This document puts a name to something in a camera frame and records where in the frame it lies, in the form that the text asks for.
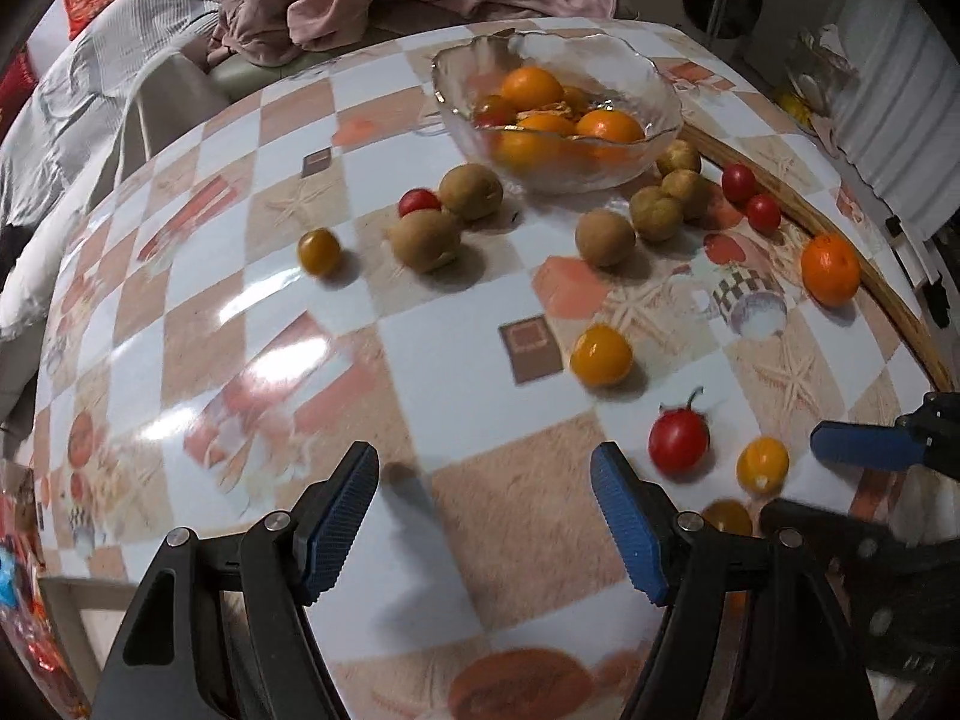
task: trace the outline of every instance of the kiwi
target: kiwi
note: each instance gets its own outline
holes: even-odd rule
[[[660,187],[644,187],[630,198],[630,219],[643,240],[658,244],[683,225],[683,206]]]
[[[618,213],[597,208],[582,215],[577,223],[577,251],[594,268],[609,268],[625,260],[634,250],[637,233]]]
[[[707,213],[710,194],[704,178],[693,170],[681,167],[680,170],[670,172],[661,182],[664,194],[669,194],[680,201],[683,206],[683,220],[693,221]]]
[[[700,172],[703,167],[704,163],[700,158],[699,151],[687,141],[674,141],[656,159],[656,169],[661,172],[661,178],[666,178],[674,170]]]
[[[456,259],[460,225],[443,211],[411,211],[390,229],[387,240],[400,263],[418,274],[428,274]]]
[[[503,184],[483,165],[459,165],[440,181],[437,196],[443,208],[467,221],[487,217],[503,202]]]

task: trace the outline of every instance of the metal screw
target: metal screw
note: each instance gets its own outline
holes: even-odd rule
[[[272,514],[267,514],[267,518],[264,520],[263,525],[268,531],[276,532],[282,531],[287,525],[290,524],[290,514],[287,512],[273,512]]]
[[[683,531],[696,533],[704,527],[704,519],[697,512],[680,512],[677,514],[677,524]]]
[[[190,532],[186,528],[174,528],[167,533],[167,543],[172,547],[181,547],[190,541]]]
[[[873,637],[882,637],[890,630],[890,623],[894,621],[893,610],[889,607],[880,607],[870,618],[870,635]]]
[[[877,553],[877,548],[880,547],[877,544],[875,538],[864,538],[861,543],[856,546],[856,554],[861,560],[870,560]]]
[[[803,546],[803,536],[800,535],[800,531],[793,528],[784,528],[776,534],[776,537],[779,538],[779,542],[783,546],[790,547],[790,549]]]

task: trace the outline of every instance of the table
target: table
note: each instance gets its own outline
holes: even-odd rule
[[[819,464],[810,429],[890,423],[930,382],[864,290],[841,317],[805,295],[797,228],[771,245],[717,206],[712,229],[688,230],[644,274],[600,276],[576,255],[576,199],[511,197],[502,218],[464,234],[459,265],[420,278],[395,264],[384,232],[397,199],[462,161],[438,131],[431,58],[508,26],[603,30],[654,57],[688,122],[825,213],[919,314],[882,234],[813,143],[675,29],[545,19],[368,47],[186,134],[72,242],[22,448],[50,573],[137,581],[174,526],[246,529],[367,440],[380,489],[339,583],[309,610],[354,716],[447,717],[454,678],[502,651],[517,651],[514,688],[549,702],[547,648],[587,685],[577,716],[606,720],[659,612],[627,581],[592,498],[597,443],[616,440],[680,509],[734,497],[756,512],[733,468],[771,434],[792,457],[785,496],[885,516],[899,481]],[[330,282],[296,261],[299,236],[318,226],[349,251]],[[732,274],[761,310],[736,309]],[[630,338],[642,381],[594,394],[559,354],[538,356],[554,341],[568,351],[594,319]],[[697,481],[671,482],[646,437],[661,403],[701,385],[712,460]]]

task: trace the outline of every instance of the scalloped bowl rim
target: scalloped bowl rim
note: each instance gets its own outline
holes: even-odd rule
[[[560,135],[556,132],[549,132],[541,129],[525,129],[524,127],[518,127],[516,124],[501,124],[501,125],[498,125],[497,127],[483,127],[482,129],[484,132],[531,132],[531,133],[536,133],[536,135],[544,135],[549,138],[554,138],[560,141],[576,140],[580,143],[597,143],[598,146],[606,146],[607,148],[624,149],[624,151],[628,151],[629,149],[636,148],[637,146],[649,145],[651,141],[656,140],[656,138],[661,137],[661,135],[667,135],[671,132],[679,132],[680,129],[683,128],[683,106],[680,104],[680,97],[677,95],[677,91],[673,88],[673,85],[664,77],[664,74],[661,74],[661,72],[658,69],[656,69],[656,64],[654,63],[654,61],[649,56],[642,55],[642,53],[638,52],[633,46],[627,43],[627,41],[624,40],[623,38],[617,37],[616,35],[608,35],[606,32],[597,33],[595,35],[579,35],[576,37],[568,37],[566,35],[558,35],[555,32],[544,32],[542,30],[531,29],[526,32],[513,32],[510,35],[500,35],[497,33],[493,33],[491,35],[477,35],[476,37],[472,38],[472,40],[469,43],[462,43],[459,46],[447,46],[445,49],[440,49],[434,55],[433,61],[430,63],[430,82],[433,86],[433,95],[437,99],[438,103],[446,107],[446,109],[448,109],[449,111],[452,111],[454,114],[460,117],[462,121],[466,122],[467,124],[473,124],[471,117],[465,116],[463,111],[460,110],[460,108],[458,108],[453,104],[448,103],[446,99],[443,97],[443,94],[440,93],[440,89],[437,87],[437,74],[439,70],[437,67],[437,60],[440,59],[440,57],[443,56],[445,53],[459,52],[460,50],[469,49],[470,47],[473,46],[473,44],[483,40],[490,40],[491,38],[498,38],[500,40],[510,40],[510,38],[514,35],[544,35],[545,37],[556,38],[558,40],[569,40],[569,41],[593,41],[594,38],[601,38],[603,40],[613,40],[618,43],[622,43],[625,47],[627,47],[627,50],[632,55],[637,57],[637,59],[639,59],[641,62],[646,63],[654,71],[654,73],[656,73],[659,76],[661,81],[670,90],[670,92],[673,95],[673,100],[675,100],[675,102],[677,103],[676,108],[677,108],[677,118],[679,119],[679,123],[676,124],[675,127],[666,127],[666,129],[658,130],[657,132],[654,132],[651,135],[647,135],[645,133],[644,134],[645,137],[643,138],[642,141],[633,141],[632,143],[616,143],[616,141],[607,141],[607,140],[604,140],[603,138],[593,137],[592,135]]]

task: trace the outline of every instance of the wooden stick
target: wooden stick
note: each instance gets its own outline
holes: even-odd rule
[[[732,146],[728,146],[723,141],[718,141],[712,135],[707,135],[694,124],[685,122],[683,131],[680,132],[680,138],[696,146],[698,151],[710,162],[723,167],[731,162],[741,162],[754,172],[757,182],[772,194],[781,204],[781,209],[803,230],[810,235],[819,235],[820,233],[829,233],[839,235],[842,238],[846,236],[830,221],[825,215],[804,200],[796,191],[774,176],[768,170],[765,170],[749,157],[741,154]],[[926,374],[933,382],[933,386],[939,391],[952,391],[953,384],[950,379],[949,370],[940,359],[940,354],[934,346],[933,338],[930,338],[928,329],[923,325],[918,317],[913,314],[901,297],[894,292],[893,288],[887,284],[880,272],[869,262],[857,249],[857,256],[860,260],[861,283],[864,289],[870,293],[870,296],[880,305],[880,308],[890,317],[896,330],[901,334],[901,338],[906,342],[914,356],[920,361]]]

